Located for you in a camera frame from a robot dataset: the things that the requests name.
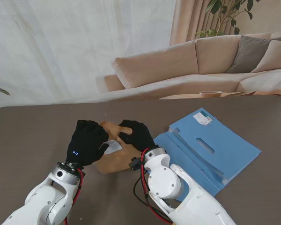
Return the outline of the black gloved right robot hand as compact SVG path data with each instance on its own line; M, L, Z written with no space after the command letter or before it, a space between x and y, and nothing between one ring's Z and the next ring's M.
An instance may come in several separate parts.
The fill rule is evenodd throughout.
M146 149L151 150L158 147L145 124L135 120L123 120L119 127L121 127L118 133L119 138L138 151L143 152Z

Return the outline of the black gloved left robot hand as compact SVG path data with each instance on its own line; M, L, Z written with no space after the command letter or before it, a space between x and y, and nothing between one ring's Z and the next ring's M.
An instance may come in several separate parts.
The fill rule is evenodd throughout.
M66 162L83 167L100 160L109 147L108 139L108 133L97 122L78 120L67 149Z

